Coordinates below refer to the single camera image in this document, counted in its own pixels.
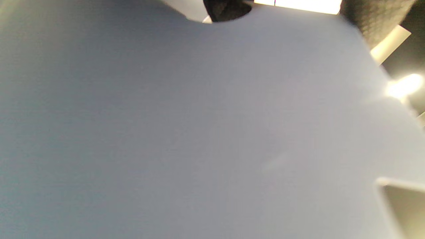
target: white panel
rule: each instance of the white panel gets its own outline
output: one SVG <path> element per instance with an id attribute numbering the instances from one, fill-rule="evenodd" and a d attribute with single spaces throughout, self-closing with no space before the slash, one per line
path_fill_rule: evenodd
<path id="1" fill-rule="evenodd" d="M 264 4 L 264 5 L 275 5 L 275 0 L 254 0 L 255 3 Z"/>
<path id="2" fill-rule="evenodd" d="M 275 6 L 315 11 L 328 14 L 338 14 L 341 0 L 276 0 Z"/>
<path id="3" fill-rule="evenodd" d="M 409 36 L 410 32 L 402 26 L 397 25 L 388 36 L 371 50 L 372 57 L 382 64 L 397 47 L 399 47 Z"/>

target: gray surface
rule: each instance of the gray surface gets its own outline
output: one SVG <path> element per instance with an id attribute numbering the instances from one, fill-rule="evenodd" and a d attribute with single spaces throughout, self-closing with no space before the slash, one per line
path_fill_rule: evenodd
<path id="1" fill-rule="evenodd" d="M 425 182 L 338 16 L 22 0 L 0 61 L 2 239 L 387 239 L 373 181 Z"/>

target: black fabric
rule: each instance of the black fabric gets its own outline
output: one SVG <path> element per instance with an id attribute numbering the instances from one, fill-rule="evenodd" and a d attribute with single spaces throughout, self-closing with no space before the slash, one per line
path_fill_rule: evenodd
<path id="1" fill-rule="evenodd" d="M 343 0 L 340 13 L 362 32 L 370 48 L 406 17 L 416 0 Z"/>
<path id="2" fill-rule="evenodd" d="M 204 0 L 204 5 L 213 22 L 234 20 L 251 11 L 242 0 Z"/>

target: light blue plastic surface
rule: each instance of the light blue plastic surface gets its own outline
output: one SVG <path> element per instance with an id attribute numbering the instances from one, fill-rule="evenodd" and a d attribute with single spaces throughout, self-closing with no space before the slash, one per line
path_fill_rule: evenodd
<path id="1" fill-rule="evenodd" d="M 340 16 L 4 3 L 2 239 L 388 239 L 374 180 L 425 183 L 423 133 Z"/>

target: ceiling light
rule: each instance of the ceiling light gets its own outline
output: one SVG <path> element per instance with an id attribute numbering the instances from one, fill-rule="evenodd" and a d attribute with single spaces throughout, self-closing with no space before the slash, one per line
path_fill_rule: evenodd
<path id="1" fill-rule="evenodd" d="M 338 14 L 341 6 L 341 0 L 254 0 L 254 2 L 328 14 Z"/>
<path id="2" fill-rule="evenodd" d="M 418 74 L 411 74 L 400 80 L 390 81 L 387 93 L 389 96 L 402 99 L 417 91 L 422 85 L 422 76 Z"/>

